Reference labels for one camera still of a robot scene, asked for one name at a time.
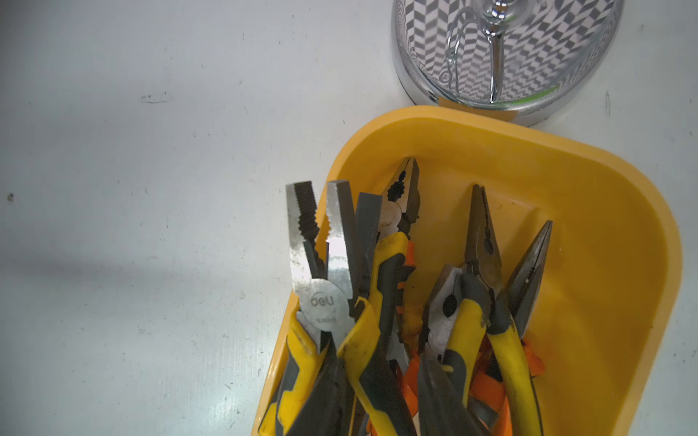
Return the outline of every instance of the yellow handle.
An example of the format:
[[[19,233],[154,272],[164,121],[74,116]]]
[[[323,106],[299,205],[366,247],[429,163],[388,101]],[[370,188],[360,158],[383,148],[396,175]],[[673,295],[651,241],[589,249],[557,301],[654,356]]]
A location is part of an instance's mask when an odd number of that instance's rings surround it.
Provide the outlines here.
[[[298,417],[306,400],[313,390],[320,367],[325,360],[327,347],[320,353],[317,345],[296,319],[298,307],[291,314],[286,345],[288,346],[288,363],[279,385],[281,399],[277,405],[276,418],[285,435]],[[264,426],[267,417],[262,421]]]
[[[259,436],[276,436],[276,403],[269,405],[269,409],[267,409],[260,424]]]
[[[509,398],[512,429],[516,436],[543,436],[540,409],[521,339],[512,320],[504,333],[489,334]]]
[[[380,350],[380,329],[371,304],[366,305],[356,326],[337,350],[346,365],[349,383],[371,417],[380,436],[416,436],[410,411],[397,385],[395,374]]]
[[[408,247],[407,236],[403,232],[393,233],[376,244],[371,273],[369,302],[378,318],[381,345],[387,349],[392,332],[396,304],[400,299],[399,283],[405,264]]]
[[[451,378],[456,392],[463,398],[463,406],[468,405],[470,380],[473,378],[477,352],[480,350],[485,329],[480,305],[473,300],[463,299],[451,336],[448,338],[446,351],[441,358],[443,370]]]

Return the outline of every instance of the scuff mark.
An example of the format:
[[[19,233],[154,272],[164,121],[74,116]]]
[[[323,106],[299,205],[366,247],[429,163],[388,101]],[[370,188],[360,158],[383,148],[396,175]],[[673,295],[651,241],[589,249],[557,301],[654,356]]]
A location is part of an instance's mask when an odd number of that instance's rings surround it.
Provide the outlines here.
[[[149,105],[159,105],[161,103],[169,103],[170,98],[168,96],[168,92],[165,91],[160,95],[157,94],[147,94],[145,96],[140,96],[140,104],[149,104]]]
[[[611,95],[606,91],[606,116],[611,116]]]

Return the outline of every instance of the white table surface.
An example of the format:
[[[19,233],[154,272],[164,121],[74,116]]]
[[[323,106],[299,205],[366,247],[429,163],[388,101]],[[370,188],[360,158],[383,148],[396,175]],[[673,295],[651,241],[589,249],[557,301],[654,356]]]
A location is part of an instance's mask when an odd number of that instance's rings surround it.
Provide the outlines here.
[[[290,289],[282,187],[318,188],[357,129],[411,104],[391,1],[4,3],[0,434],[249,434]],[[637,166],[681,227],[632,435],[698,424],[696,19],[695,0],[628,1],[537,126]]]

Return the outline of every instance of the pliers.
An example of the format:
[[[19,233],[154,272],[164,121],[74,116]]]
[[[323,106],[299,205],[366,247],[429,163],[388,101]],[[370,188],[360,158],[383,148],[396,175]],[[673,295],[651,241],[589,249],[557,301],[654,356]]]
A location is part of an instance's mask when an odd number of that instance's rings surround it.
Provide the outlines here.
[[[410,241],[412,224],[417,221],[419,166],[414,158],[405,158],[397,167],[381,195],[378,242],[373,259],[369,301],[376,310],[380,341],[385,349],[401,349],[389,344],[390,338],[405,340],[403,300],[405,284],[415,270],[415,246]]]
[[[276,419],[272,403],[260,433],[273,427],[274,433],[268,434],[276,436],[348,434],[356,395],[382,436],[416,435],[385,360],[377,309],[362,296],[370,277],[365,271],[370,267],[366,256],[370,243],[362,244],[359,238],[349,183],[327,184],[327,266],[315,250],[318,231],[311,184],[289,185],[286,195],[292,285],[299,305],[287,338],[290,356],[276,397]],[[377,234],[375,222],[373,233]],[[294,329],[294,321],[300,329]],[[304,345],[296,349],[307,358],[305,366],[295,357],[296,341]],[[294,382],[284,390],[287,375]],[[322,392],[321,386],[332,396]],[[327,414],[321,414],[318,405]]]
[[[454,292],[458,313],[441,359],[443,369],[467,406],[475,360],[487,333],[509,397],[514,434],[541,436],[540,409],[512,318],[510,289],[502,282],[487,194],[479,185],[473,186],[465,261]]]
[[[505,289],[509,292],[509,309],[514,318],[519,337],[523,340],[530,315],[535,306],[543,277],[545,259],[550,245],[553,222],[548,220],[533,239],[528,250],[509,278]],[[542,362],[523,344],[531,375],[544,370]],[[492,429],[499,418],[506,398],[503,376],[497,358],[491,355],[475,373],[470,386],[468,409],[488,428]]]

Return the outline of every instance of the reflective metal surface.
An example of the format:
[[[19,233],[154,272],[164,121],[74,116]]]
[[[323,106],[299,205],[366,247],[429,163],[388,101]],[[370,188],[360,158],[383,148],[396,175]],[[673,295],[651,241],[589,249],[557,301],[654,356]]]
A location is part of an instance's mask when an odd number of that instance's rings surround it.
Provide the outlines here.
[[[623,0],[395,0],[395,68],[417,104],[531,125],[598,64],[622,9]]]

